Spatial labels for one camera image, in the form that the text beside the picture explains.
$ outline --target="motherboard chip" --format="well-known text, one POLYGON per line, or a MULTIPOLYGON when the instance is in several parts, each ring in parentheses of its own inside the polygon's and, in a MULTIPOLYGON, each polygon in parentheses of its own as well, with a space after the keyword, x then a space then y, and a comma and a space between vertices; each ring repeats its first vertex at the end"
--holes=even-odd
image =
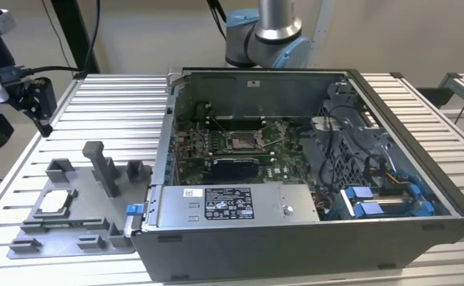
POLYGON ((256 140, 252 132, 231 132, 229 141, 233 150, 256 149, 256 140))

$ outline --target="barcode sticker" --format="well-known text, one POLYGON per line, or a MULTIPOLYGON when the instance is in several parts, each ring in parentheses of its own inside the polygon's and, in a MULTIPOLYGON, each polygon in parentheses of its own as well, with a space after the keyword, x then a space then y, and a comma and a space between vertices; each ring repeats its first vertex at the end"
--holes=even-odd
POLYGON ((202 196, 202 189, 182 189, 182 196, 184 197, 201 197, 202 196))

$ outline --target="gray plastic block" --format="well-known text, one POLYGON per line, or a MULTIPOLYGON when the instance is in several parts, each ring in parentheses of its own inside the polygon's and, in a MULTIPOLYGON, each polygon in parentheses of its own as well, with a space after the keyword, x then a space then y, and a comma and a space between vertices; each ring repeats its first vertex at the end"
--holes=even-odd
POLYGON ((102 189, 109 198, 118 195, 118 187, 114 183, 114 164, 113 168, 108 166, 108 162, 102 155, 104 144, 101 141, 87 141, 82 148, 82 156, 85 156, 93 165, 93 175, 102 184, 102 189))
POLYGON ((128 180, 130 182, 142 180, 148 176, 141 160, 128 161, 125 172, 126 172, 128 180))
POLYGON ((83 222, 82 223, 82 227, 85 229, 87 229, 89 231, 94 230, 94 229, 105 229, 105 230, 109 229, 109 223, 108 223, 105 217, 87 217, 86 219, 98 219, 98 221, 95 221, 95 222, 83 222))
POLYGON ((73 171, 70 161, 67 159, 53 159, 46 168, 46 175, 53 183, 66 183, 65 172, 73 171))
POLYGON ((37 234, 46 232, 45 227, 39 223, 25 225, 21 224, 19 229, 23 231, 25 234, 37 234))
POLYGON ((38 252, 39 242, 33 238, 30 240, 11 240, 9 249, 15 253, 35 253, 38 252))
POLYGON ((98 234, 79 235, 77 240, 77 246, 81 250, 105 248, 105 242, 98 234))
POLYGON ((130 239, 122 235, 113 223, 110 224, 108 239, 114 248, 130 247, 132 245, 130 239))
MULTIPOLYGON (((95 144, 93 150, 98 151, 98 146, 101 144, 95 144)), ((126 170, 125 166, 113 166, 110 159, 104 160, 110 177, 114 176, 113 170, 117 173, 117 177, 113 179, 118 188, 117 196, 109 198, 106 195, 102 185, 98 184, 100 181, 91 175, 93 167, 74 167, 73 171, 63 172, 67 182, 54 183, 47 181, 15 237, 18 241, 35 240, 41 247, 37 247, 35 252, 23 253, 17 253, 10 249, 6 255, 9 259, 126 254, 134 251, 129 238, 122 235, 122 229, 129 229, 128 224, 130 223, 125 208, 128 205, 145 200, 149 190, 150 168, 142 166, 145 170, 142 172, 140 169, 142 164, 132 163, 126 170), (141 174, 145 173, 146 176, 144 178, 137 176, 130 182, 132 170, 137 170, 137 173, 141 174), (53 213, 45 213, 47 216, 38 216, 37 211, 45 195, 54 190, 67 190, 67 196, 71 199, 66 199, 62 204, 65 197, 57 197, 53 203, 62 212, 55 212, 54 216, 53 213)), ((63 162, 66 163, 66 161, 62 161, 61 165, 57 163, 53 165, 62 170, 67 170, 67 165, 63 162)), ((140 219, 140 216, 134 216, 132 222, 138 224, 140 219)))

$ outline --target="white wall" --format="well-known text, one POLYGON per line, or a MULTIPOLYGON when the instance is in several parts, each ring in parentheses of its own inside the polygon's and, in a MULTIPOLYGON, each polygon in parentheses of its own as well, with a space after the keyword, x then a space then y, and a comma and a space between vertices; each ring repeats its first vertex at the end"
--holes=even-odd
MULTIPOLYGON (((79 0, 89 33, 94 1, 79 0)), ((221 0, 223 9, 255 8, 256 0, 221 0)), ((296 0, 303 35, 312 37, 320 0, 296 0)), ((165 73, 170 67, 224 64, 224 39, 204 0, 102 0, 95 55, 102 72, 165 73)))
POLYGON ((435 86, 464 72, 464 0, 335 0, 319 67, 400 72, 435 86))

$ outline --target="gray plastic post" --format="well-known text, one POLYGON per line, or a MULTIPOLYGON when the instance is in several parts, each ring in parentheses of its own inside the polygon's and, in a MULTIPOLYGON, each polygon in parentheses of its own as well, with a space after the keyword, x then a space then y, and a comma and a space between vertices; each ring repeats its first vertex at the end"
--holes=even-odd
POLYGON ((82 156, 85 156, 93 165, 94 174, 102 184, 105 194, 109 198, 118 195, 118 187, 114 184, 113 170, 106 165, 102 155, 104 144, 101 141, 87 141, 82 148, 82 156))

